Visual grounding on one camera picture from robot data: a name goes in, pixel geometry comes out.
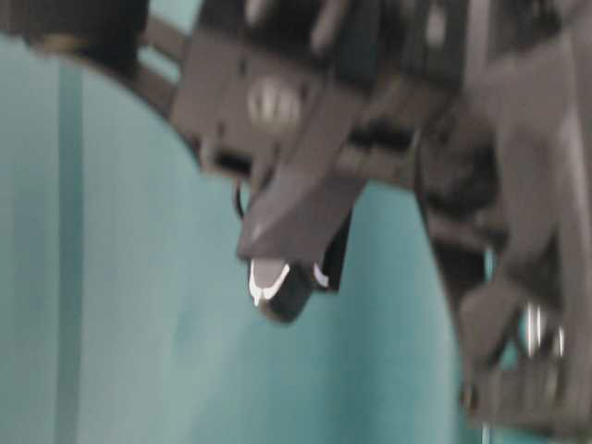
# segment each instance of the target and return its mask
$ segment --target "robotic arm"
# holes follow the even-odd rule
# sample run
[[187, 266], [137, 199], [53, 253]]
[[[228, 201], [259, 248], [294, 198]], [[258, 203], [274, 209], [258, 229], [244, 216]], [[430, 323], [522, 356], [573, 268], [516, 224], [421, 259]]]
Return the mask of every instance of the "robotic arm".
[[[205, 0], [191, 35], [148, 0], [0, 0], [0, 31], [99, 69], [204, 171], [249, 183], [238, 256], [274, 320], [339, 289], [369, 180], [413, 191], [468, 415], [567, 437], [592, 428], [590, 30], [588, 0]], [[546, 322], [526, 348], [533, 306]]]

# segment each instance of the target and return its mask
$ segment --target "teal background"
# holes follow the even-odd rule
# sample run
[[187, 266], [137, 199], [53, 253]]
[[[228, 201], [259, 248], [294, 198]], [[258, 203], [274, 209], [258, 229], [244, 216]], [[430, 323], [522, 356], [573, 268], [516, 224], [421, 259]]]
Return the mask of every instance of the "teal background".
[[107, 80], [0, 57], [1, 443], [480, 442], [411, 195], [369, 187], [340, 294], [270, 325], [227, 181]]

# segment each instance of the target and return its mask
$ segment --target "black cable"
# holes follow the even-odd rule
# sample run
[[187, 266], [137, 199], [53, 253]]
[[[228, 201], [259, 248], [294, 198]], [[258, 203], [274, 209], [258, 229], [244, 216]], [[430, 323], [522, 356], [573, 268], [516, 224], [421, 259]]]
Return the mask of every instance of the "black cable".
[[237, 215], [239, 215], [239, 219], [242, 220], [244, 218], [244, 210], [242, 209], [241, 180], [240, 179], [237, 179], [234, 181], [232, 202], [234, 203], [234, 209], [237, 212]]

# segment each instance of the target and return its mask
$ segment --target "bolt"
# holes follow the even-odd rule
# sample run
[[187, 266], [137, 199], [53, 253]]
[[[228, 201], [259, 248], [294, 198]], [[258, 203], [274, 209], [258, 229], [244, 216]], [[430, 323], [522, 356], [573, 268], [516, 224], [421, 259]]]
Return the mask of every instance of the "bolt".
[[464, 386], [461, 389], [460, 403], [468, 413], [474, 413], [477, 410], [478, 401], [479, 399], [475, 386]]

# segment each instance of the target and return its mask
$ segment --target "black plastic part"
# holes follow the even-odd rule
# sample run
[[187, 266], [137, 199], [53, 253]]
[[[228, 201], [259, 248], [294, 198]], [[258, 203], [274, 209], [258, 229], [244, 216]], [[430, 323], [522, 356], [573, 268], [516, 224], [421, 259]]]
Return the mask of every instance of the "black plastic part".
[[276, 296], [270, 301], [260, 301], [259, 310], [272, 321], [290, 324], [300, 316], [312, 293], [313, 286], [307, 273], [295, 265]]
[[119, 40], [145, 27], [149, 0], [0, 0], [0, 27], [37, 40], [47, 34]]
[[[403, 54], [405, 71], [453, 90], [463, 86], [469, 4], [469, 0], [415, 3]], [[430, 45], [426, 38], [434, 20], [443, 20], [439, 24], [444, 38], [439, 45]]]

